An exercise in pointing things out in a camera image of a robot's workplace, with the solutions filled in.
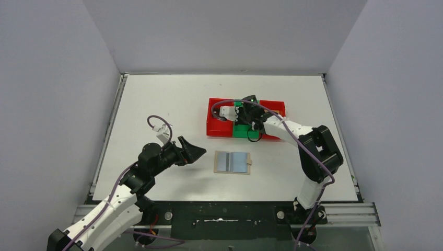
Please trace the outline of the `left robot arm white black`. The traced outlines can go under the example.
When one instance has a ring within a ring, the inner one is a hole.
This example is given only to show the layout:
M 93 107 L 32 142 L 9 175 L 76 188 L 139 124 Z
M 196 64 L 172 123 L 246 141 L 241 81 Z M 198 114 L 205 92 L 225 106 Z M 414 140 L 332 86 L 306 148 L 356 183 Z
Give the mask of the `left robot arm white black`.
M 47 250 L 103 250 L 131 226 L 150 222 L 155 209 L 146 194 L 155 185 L 155 177 L 173 165 L 192 164 L 207 152 L 182 136 L 178 140 L 180 147 L 174 142 L 146 144 L 105 199 L 67 229 L 50 234 Z

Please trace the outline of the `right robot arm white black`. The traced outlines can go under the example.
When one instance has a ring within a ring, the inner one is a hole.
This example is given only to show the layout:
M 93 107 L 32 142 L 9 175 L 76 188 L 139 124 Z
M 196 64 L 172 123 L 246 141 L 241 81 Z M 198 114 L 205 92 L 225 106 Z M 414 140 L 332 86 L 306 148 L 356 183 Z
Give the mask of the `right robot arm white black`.
M 254 95 L 240 105 L 222 108 L 220 116 L 247 124 L 253 131 L 285 141 L 298 149 L 304 174 L 301 190 L 295 198 L 294 217 L 307 223 L 314 217 L 314 208 L 327 186 L 335 183 L 334 174 L 344 158 L 328 127 L 311 127 L 289 120 L 261 105 Z

